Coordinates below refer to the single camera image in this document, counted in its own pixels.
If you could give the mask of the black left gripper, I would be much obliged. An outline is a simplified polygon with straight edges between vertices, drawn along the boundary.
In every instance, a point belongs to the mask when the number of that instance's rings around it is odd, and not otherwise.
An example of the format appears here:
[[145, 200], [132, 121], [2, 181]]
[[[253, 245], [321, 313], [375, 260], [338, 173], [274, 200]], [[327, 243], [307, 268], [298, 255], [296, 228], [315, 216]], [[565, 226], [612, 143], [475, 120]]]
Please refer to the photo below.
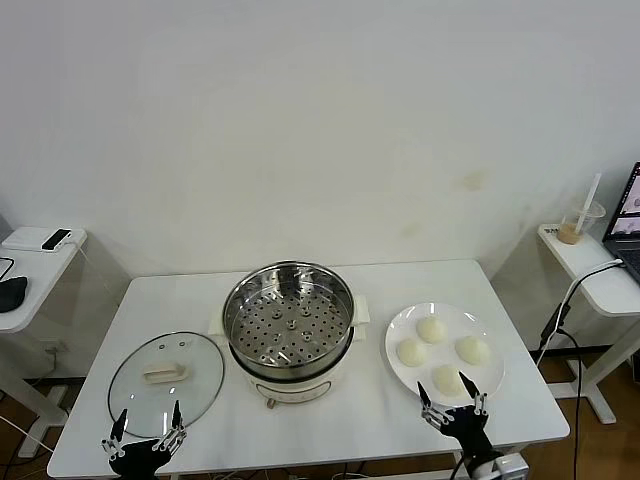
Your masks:
[[168, 464], [184, 442], [187, 433], [178, 400], [174, 403], [171, 427], [158, 440], [146, 440], [123, 447], [128, 410], [123, 409], [112, 425], [109, 436], [101, 441], [110, 458], [109, 466], [118, 476], [155, 476], [157, 470]]

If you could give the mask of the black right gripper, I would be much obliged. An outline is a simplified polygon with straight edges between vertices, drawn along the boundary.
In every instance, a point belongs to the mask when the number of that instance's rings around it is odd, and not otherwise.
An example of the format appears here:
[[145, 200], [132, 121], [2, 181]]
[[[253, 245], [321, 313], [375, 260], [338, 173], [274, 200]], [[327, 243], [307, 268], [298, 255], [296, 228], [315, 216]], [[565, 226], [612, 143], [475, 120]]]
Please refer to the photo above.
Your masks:
[[467, 468], [479, 468], [500, 456], [500, 452], [493, 447], [484, 432], [488, 421], [487, 394], [481, 393], [475, 382], [462, 371], [459, 371], [458, 375], [472, 403], [443, 412], [434, 406], [425, 388], [418, 381], [417, 387], [422, 403], [421, 416], [436, 430], [442, 429], [443, 435], [453, 437], [459, 442]]

